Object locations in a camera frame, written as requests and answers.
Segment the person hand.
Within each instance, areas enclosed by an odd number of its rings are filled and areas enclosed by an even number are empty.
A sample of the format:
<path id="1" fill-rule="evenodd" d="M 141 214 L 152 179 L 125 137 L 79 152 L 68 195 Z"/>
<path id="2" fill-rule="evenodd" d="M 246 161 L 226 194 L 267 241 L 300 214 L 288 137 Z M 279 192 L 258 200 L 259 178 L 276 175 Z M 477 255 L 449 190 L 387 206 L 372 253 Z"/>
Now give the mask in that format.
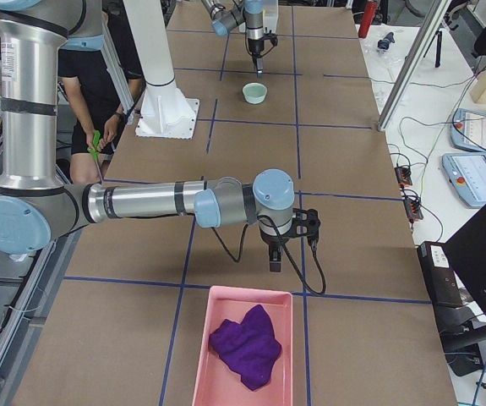
<path id="1" fill-rule="evenodd" d="M 102 151 L 107 145 L 114 141 L 118 134 L 120 119 L 118 116 L 111 116 L 104 124 L 103 136 L 99 141 L 98 149 Z"/>

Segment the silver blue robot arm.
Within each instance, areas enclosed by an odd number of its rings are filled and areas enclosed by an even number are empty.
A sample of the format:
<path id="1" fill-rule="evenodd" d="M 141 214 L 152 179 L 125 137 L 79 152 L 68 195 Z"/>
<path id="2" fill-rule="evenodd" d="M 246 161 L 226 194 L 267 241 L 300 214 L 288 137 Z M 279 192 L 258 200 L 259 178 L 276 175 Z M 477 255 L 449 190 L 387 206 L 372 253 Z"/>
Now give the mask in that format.
<path id="1" fill-rule="evenodd" d="M 262 1 L 233 1 L 231 8 L 227 8 L 219 1 L 204 0 L 205 7 L 213 31 L 218 36 L 227 36 L 240 25 L 245 25 L 247 54 L 251 57 L 254 71 L 258 77 L 264 71 L 265 31 L 264 7 Z"/>
<path id="2" fill-rule="evenodd" d="M 98 49 L 98 1 L 0 1 L 3 171 L 0 250 L 24 254 L 92 223 L 194 216 L 203 228 L 257 224 L 268 245 L 297 234 L 290 176 L 279 169 L 250 184 L 224 177 L 136 187 L 63 183 L 55 173 L 60 47 Z"/>

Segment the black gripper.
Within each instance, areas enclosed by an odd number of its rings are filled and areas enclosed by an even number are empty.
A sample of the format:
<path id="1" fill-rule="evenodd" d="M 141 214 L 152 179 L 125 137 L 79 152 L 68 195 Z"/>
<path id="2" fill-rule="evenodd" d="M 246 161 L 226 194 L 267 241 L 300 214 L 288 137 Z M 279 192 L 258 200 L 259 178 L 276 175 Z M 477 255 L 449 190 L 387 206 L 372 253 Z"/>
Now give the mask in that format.
<path id="1" fill-rule="evenodd" d="M 248 46 L 248 52 L 252 57 L 256 76 L 258 78 L 261 78 L 264 70 L 262 57 L 265 51 L 265 40 L 264 38 L 259 38 L 259 39 L 248 38 L 247 46 Z"/>
<path id="2" fill-rule="evenodd" d="M 268 245 L 269 250 L 269 267 L 271 272 L 281 272 L 281 258 L 283 246 L 289 240 L 288 237 L 269 235 L 260 231 L 261 239 Z"/>

